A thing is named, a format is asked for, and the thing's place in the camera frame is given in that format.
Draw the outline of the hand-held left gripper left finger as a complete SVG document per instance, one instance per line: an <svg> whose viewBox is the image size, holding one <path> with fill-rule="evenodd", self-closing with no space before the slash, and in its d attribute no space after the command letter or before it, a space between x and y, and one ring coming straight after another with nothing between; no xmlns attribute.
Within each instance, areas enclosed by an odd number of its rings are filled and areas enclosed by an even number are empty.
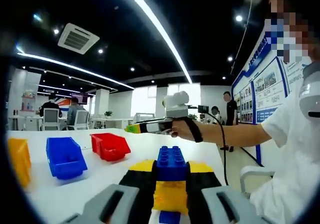
<svg viewBox="0 0 320 224"><path fill-rule="evenodd" d="M111 184L85 203L82 214L63 224L147 224L154 206L157 162L151 171L128 170L118 184Z"/></svg>

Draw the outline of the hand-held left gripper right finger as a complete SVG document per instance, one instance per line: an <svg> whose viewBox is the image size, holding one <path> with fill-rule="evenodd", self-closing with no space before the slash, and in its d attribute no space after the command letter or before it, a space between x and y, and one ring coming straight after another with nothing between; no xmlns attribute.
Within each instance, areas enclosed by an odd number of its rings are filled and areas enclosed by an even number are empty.
<svg viewBox="0 0 320 224"><path fill-rule="evenodd" d="M214 172L193 173L187 162L186 193L192 224L268 224L256 214L248 198L229 186L222 186Z"/></svg>

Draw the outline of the person's right hand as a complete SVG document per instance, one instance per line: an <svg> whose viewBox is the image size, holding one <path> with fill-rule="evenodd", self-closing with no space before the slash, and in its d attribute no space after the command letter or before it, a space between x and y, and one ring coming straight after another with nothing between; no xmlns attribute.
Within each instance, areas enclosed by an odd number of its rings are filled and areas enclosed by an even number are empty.
<svg viewBox="0 0 320 224"><path fill-rule="evenodd" d="M172 137L180 137L185 140L200 143L203 141L199 126L193 121L173 120L170 131Z"/></svg>

